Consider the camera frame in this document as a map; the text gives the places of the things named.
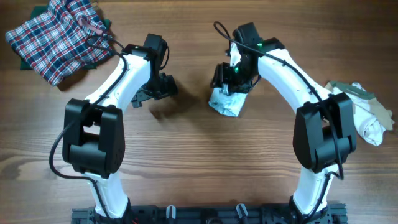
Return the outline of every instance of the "crumpled cloth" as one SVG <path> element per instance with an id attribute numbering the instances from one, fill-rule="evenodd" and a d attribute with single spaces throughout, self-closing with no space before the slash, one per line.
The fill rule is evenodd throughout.
<path id="1" fill-rule="evenodd" d="M 89 35 L 106 32 L 89 0 L 50 0 L 47 11 L 6 33 L 6 40 L 52 86 L 79 68 L 111 55 L 85 44 Z M 104 39 L 92 45 L 109 48 Z"/>
<path id="2" fill-rule="evenodd" d="M 232 93 L 227 96 L 222 94 L 221 88 L 214 88 L 209 100 L 209 106 L 225 116 L 239 116 L 248 94 Z"/>
<path id="3" fill-rule="evenodd" d="M 379 146 L 383 142 L 383 132 L 392 130 L 392 111 L 386 110 L 372 93 L 367 93 L 359 83 L 348 84 L 331 82 L 326 84 L 333 94 L 345 92 L 353 101 L 354 125 L 358 134 L 368 143 Z"/>

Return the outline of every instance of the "checkered cloth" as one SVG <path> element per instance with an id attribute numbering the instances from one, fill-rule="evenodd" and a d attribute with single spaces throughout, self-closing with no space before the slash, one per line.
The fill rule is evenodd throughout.
<path id="1" fill-rule="evenodd" d="M 100 61 L 110 52 L 88 47 L 89 35 L 106 28 L 89 0 L 50 0 L 47 11 L 6 33 L 6 40 L 52 86 L 82 66 Z M 109 48 L 104 39 L 91 45 Z"/>

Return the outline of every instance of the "tabletop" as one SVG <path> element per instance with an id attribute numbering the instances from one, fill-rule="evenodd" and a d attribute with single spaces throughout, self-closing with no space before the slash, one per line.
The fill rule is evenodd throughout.
<path id="1" fill-rule="evenodd" d="M 45 4 L 0 2 L 0 223 L 70 223 L 71 209 L 94 205 L 87 183 L 58 178 L 48 156 L 66 103 L 94 92 L 119 59 L 80 70 L 59 87 L 34 71 L 20 71 L 4 34 Z M 230 32 L 254 22 L 261 37 L 277 37 L 319 84 L 359 82 L 398 112 L 396 1 L 101 0 L 96 10 L 112 21 L 124 45 L 142 45 L 148 33 L 162 35 L 170 46 L 165 72 L 180 90 L 124 115 L 120 171 L 133 205 L 287 203 L 297 187 L 295 114 L 272 85 L 261 80 L 238 118 L 208 106 L 215 67 L 228 61 L 228 41 L 214 30 L 214 21 Z M 328 199 L 346 204 L 350 223 L 398 223 L 397 131 L 385 132 L 379 147 L 357 137 L 355 153 L 343 164 L 346 178 L 333 181 Z M 76 174 L 60 148 L 55 165 Z"/>

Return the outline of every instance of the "cable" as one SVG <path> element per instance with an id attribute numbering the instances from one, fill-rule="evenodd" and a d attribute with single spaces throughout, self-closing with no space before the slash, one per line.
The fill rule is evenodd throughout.
<path id="1" fill-rule="evenodd" d="M 273 55 L 271 55 L 271 54 L 261 52 L 261 51 L 259 51 L 259 50 L 257 50 L 257 49 L 251 48 L 251 47 L 249 47 L 249 46 L 247 46 L 247 45 L 244 45 L 244 44 L 242 44 L 242 43 L 240 43 L 240 42 L 238 42 L 238 41 L 232 39 L 232 38 L 229 36 L 229 34 L 228 34 L 227 31 L 226 31 L 227 35 L 225 35 L 224 33 L 222 33 L 222 31 L 219 30 L 219 28 L 217 27 L 217 25 L 220 25 L 220 26 L 226 31 L 225 26 L 224 26 L 222 23 L 218 22 L 218 21 L 214 22 L 214 24 L 213 24 L 213 26 L 214 26 L 214 28 L 216 29 L 216 31 L 217 31 L 221 36 L 223 36 L 225 39 L 228 39 L 228 40 L 229 40 L 229 44 L 230 44 L 231 42 L 234 42 L 235 44 L 240 45 L 240 46 L 242 46 L 242 47 L 244 47 L 244 48 L 246 48 L 246 49 L 248 49 L 248 50 L 251 50 L 251 51 L 253 51 L 253 52 L 255 52 L 255 53 L 258 53 L 259 55 L 263 55 L 263 56 L 269 57 L 269 58 L 271 58 L 271 59 L 274 59 L 274 60 L 276 60 L 277 62 L 280 62 L 283 66 L 288 66 L 290 69 L 292 69 L 292 70 L 303 80 L 303 82 L 306 84 L 306 86 L 308 86 L 308 88 L 310 89 L 310 91 L 315 95 L 315 97 L 316 97 L 317 100 L 319 101 L 319 104 L 320 104 L 320 106 L 321 106 L 321 109 L 323 110 L 323 113 L 324 113 L 326 119 L 329 121 L 331 133 L 332 133 L 332 135 L 333 135 L 333 143 L 334 143 L 334 145 L 335 145 L 335 153 L 336 153 L 336 159 L 337 159 L 337 166 L 338 166 L 339 174 L 337 174 L 336 172 L 329 172 L 329 173 L 326 174 L 326 179 L 327 179 L 327 181 L 325 181 L 325 184 L 324 184 L 324 186 L 323 186 L 323 188 L 322 188 L 322 192 L 321 192 L 321 197 L 320 197 L 320 199 L 318 199 L 318 202 L 317 202 L 317 204 L 315 205 L 313 211 L 308 215 L 308 218 L 306 219 L 306 220 L 309 220 L 310 218 L 312 218 L 312 217 L 314 216 L 315 212 L 318 210 L 318 208 L 319 208 L 319 206 L 320 206 L 320 204 L 321 204 L 321 202 L 322 202 L 323 197 L 325 196 L 326 189 L 327 189 L 327 186 L 328 186 L 328 182 L 329 182 L 329 180 L 330 180 L 330 176 L 331 176 L 331 175 L 334 175 L 334 176 L 336 176 L 338 179 L 344 180 L 343 165 L 342 165 L 342 163 L 341 163 L 340 151 L 338 150 L 338 145 L 337 145 L 337 133 L 336 133 L 336 128 L 335 128 L 335 125 L 334 125 L 334 123 L 333 123 L 331 114 L 330 114 L 329 111 L 327 110 L 325 104 L 323 103 L 323 100 L 321 99 L 321 97 L 319 96 L 319 94 L 317 93 L 317 91 L 314 89 L 314 87 L 311 86 L 311 84 L 310 84 L 310 83 L 308 82 L 308 80 L 303 76 L 303 74 L 301 74 L 293 65 L 291 65 L 291 64 L 289 64 L 288 62 L 286 62 L 285 60 L 282 60 L 282 59 L 280 59 L 280 58 L 278 58 L 278 57 L 275 57 L 275 56 L 273 56 Z"/>
<path id="2" fill-rule="evenodd" d="M 112 83 L 112 85 L 111 85 L 111 86 L 110 86 L 110 87 L 109 87 L 109 88 L 108 88 L 108 89 L 107 89 L 107 90 L 106 90 L 94 103 L 92 103 L 86 110 L 84 110 L 84 111 L 82 112 L 81 116 L 80 116 L 78 119 L 76 119 L 76 120 L 72 121 L 71 123 L 69 123 L 68 125 L 66 125 L 65 128 L 61 131 L 61 133 L 60 133 L 60 134 L 58 135 L 58 137 L 55 139 L 53 146 L 51 147 L 50 156 L 49 156 L 49 163 L 50 163 L 50 169 L 51 169 L 51 171 L 52 171 L 54 174 L 56 174 L 57 176 L 61 177 L 61 178 L 64 178 L 64 179 L 72 179 L 72 180 L 88 180 L 88 181 L 90 181 L 90 182 L 93 184 L 93 187 L 94 187 L 94 189 L 95 189 L 95 192 L 96 192 L 96 194 L 97 194 L 97 196 L 98 196 L 99 203 L 101 204 L 101 207 L 102 207 L 102 209 L 103 209 L 103 211 L 104 211 L 104 213 L 105 213 L 105 215 L 106 215 L 106 218 L 108 219 L 109 222 L 111 222 L 112 219 L 111 219 L 111 217 L 109 216 L 109 213 L 108 213 L 108 211 L 106 210 L 106 206 L 105 206 L 105 204 L 104 204 L 104 202 L 103 202 L 103 200 L 102 200 L 102 198 L 101 198 L 101 194 L 100 194 L 100 190 L 98 189 L 97 181 L 95 181 L 94 179 L 92 179 L 92 178 L 90 178 L 90 177 L 79 177 L 79 176 L 70 176 L 70 175 L 61 174 L 61 173 L 55 168 L 55 166 L 54 166 L 54 161 L 53 161 L 53 160 L 54 160 L 55 150 L 57 149 L 57 146 L 58 146 L 59 142 L 61 141 L 61 139 L 63 138 L 63 136 L 65 135 L 65 133 L 66 133 L 76 122 L 80 122 L 80 121 L 82 121 L 83 119 L 85 119 L 86 116 L 87 116 L 87 114 L 88 114 L 98 103 L 100 103 L 101 101 L 103 101 L 103 100 L 107 97 L 107 95 L 108 95 L 108 94 L 112 91 L 112 89 L 119 83 L 119 81 L 122 79 L 122 77 L 124 76 L 124 74 L 125 74 L 126 71 L 127 71 L 127 61 L 126 61 L 126 59 L 123 57 L 123 55 L 122 55 L 121 53 L 119 53 L 119 52 L 117 52 L 117 51 L 115 51 L 115 50 L 113 50 L 113 49 L 106 49 L 106 48 L 104 48 L 104 47 L 94 46 L 94 45 L 91 45 L 91 44 L 88 43 L 88 40 L 90 40 L 90 39 L 92 39 L 92 38 L 97 38 L 97 37 L 99 37 L 99 38 L 105 38 L 105 39 L 108 40 L 108 41 L 112 41 L 112 42 L 117 43 L 119 46 L 122 47 L 122 50 L 124 49 L 123 45 L 120 44 L 119 42 L 117 42 L 116 40 L 112 39 L 111 37 L 103 36 L 103 35 L 92 35 L 92 36 L 89 36 L 89 37 L 86 39 L 86 41 L 85 41 L 85 44 L 86 44 L 87 46 L 89 46 L 89 47 L 92 47 L 92 48 L 95 48 L 95 49 L 100 49 L 100 50 L 106 50 L 106 51 L 109 51 L 109 52 L 111 52 L 111 53 L 113 53 L 113 54 L 119 56 L 119 57 L 122 59 L 123 64 L 124 64 L 123 70 L 122 70 L 120 76 L 114 81 L 114 83 Z"/>
<path id="3" fill-rule="evenodd" d="M 166 58 L 166 62 L 164 63 L 163 66 L 160 67 L 159 71 L 163 70 L 163 68 L 166 67 L 167 62 L 169 62 L 169 55 L 170 55 L 170 48 L 169 48 L 169 46 L 167 46 L 167 58 Z"/>

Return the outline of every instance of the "wooden table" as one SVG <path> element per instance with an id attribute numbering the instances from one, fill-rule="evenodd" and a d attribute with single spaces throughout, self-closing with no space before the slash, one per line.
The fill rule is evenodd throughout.
<path id="1" fill-rule="evenodd" d="M 49 150 L 68 100 L 95 91 L 119 59 L 77 72 L 60 89 L 33 71 L 20 71 L 4 33 L 28 20 L 34 4 L 45 3 L 0 3 L 0 223 L 69 223 L 72 208 L 94 204 L 86 182 L 50 171 Z M 215 66 L 228 61 L 228 42 L 213 21 L 230 32 L 255 22 L 263 38 L 278 37 L 318 83 L 360 82 L 398 112 L 394 0 L 102 0 L 99 9 L 124 44 L 143 44 L 149 32 L 162 35 L 170 45 L 165 71 L 180 88 L 177 97 L 145 102 L 124 116 L 122 182 L 133 205 L 286 203 L 297 186 L 295 116 L 273 86 L 261 81 L 239 118 L 208 106 Z M 55 158 L 58 169 L 73 174 L 60 149 Z M 328 199 L 347 204 L 350 223 L 398 223 L 397 161 L 396 130 L 386 132 L 379 147 L 358 137 L 356 152 L 344 164 L 346 180 L 333 181 Z"/>

